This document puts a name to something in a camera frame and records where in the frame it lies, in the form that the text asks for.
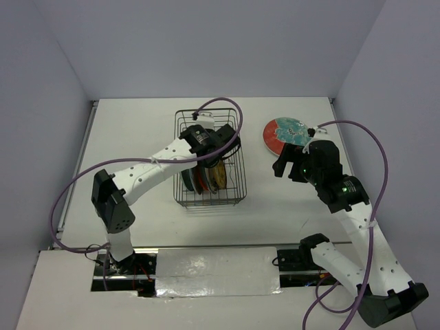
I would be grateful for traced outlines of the red and teal patterned plate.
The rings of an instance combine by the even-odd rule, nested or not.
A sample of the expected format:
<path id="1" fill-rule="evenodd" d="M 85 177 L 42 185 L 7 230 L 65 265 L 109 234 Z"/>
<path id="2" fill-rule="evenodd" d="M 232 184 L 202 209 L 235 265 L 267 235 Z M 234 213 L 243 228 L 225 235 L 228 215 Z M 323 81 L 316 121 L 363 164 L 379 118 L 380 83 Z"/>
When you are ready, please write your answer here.
<path id="1" fill-rule="evenodd" d="M 284 144 L 305 146 L 310 139 L 307 125 L 295 118 L 275 118 L 263 129 L 265 146 L 277 156 L 281 154 Z"/>

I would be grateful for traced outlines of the dark teal blossom plate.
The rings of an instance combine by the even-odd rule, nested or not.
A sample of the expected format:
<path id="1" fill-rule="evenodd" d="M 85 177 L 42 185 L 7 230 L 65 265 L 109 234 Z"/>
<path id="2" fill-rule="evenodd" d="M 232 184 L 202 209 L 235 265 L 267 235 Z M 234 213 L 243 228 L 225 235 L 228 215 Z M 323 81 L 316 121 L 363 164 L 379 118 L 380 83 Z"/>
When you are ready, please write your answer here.
<path id="1" fill-rule="evenodd" d="M 199 182 L 198 182 L 195 170 L 196 170 L 196 168 L 191 168 L 191 169 L 188 170 L 188 173 L 189 173 L 190 182 L 192 184 L 192 188 L 193 188 L 194 192 L 197 195 L 200 195 L 202 193 L 202 189 L 201 189 L 201 187 L 199 185 Z"/>

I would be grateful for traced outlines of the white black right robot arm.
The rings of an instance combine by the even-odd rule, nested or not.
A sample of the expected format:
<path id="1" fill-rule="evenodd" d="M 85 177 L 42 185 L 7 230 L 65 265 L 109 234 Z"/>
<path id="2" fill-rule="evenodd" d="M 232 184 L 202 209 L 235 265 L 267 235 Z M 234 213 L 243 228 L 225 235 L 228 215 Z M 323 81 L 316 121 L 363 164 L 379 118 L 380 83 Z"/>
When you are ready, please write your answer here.
<path id="1" fill-rule="evenodd" d="M 323 234 L 303 238 L 300 264 L 327 270 L 360 303 L 357 312 L 371 328 L 377 328 L 411 312 L 429 296 L 423 283 L 416 283 L 403 269 L 373 215 L 363 185 L 347 175 L 337 146 L 316 140 L 305 147 L 285 144 L 273 169 L 282 177 L 287 163 L 289 178 L 311 184 L 321 200 L 340 222 L 361 260 L 357 265 L 336 250 Z"/>

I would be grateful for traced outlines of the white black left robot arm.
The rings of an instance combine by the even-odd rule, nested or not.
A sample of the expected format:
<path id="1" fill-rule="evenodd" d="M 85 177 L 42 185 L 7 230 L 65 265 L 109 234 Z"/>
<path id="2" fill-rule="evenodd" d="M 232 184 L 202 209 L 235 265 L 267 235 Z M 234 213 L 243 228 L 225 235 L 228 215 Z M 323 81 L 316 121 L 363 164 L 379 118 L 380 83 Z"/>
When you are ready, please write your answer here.
<path id="1" fill-rule="evenodd" d="M 93 177 L 91 202 L 107 231 L 110 266 L 119 274 L 134 268 L 130 227 L 135 215 L 131 206 L 142 195 L 184 170 L 197 165 L 212 168 L 240 145 L 238 133 L 229 124 L 216 131 L 195 124 L 147 162 L 112 174 L 105 169 L 98 171 Z"/>

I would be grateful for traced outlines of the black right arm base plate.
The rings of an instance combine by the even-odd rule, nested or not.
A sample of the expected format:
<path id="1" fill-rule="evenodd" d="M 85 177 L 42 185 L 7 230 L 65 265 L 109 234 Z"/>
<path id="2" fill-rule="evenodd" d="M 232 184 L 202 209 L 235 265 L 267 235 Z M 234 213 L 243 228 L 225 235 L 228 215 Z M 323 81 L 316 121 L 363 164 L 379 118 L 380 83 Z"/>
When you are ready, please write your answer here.
<path id="1" fill-rule="evenodd" d="M 307 265 L 299 249 L 277 250 L 277 263 L 280 272 L 302 272 Z"/>

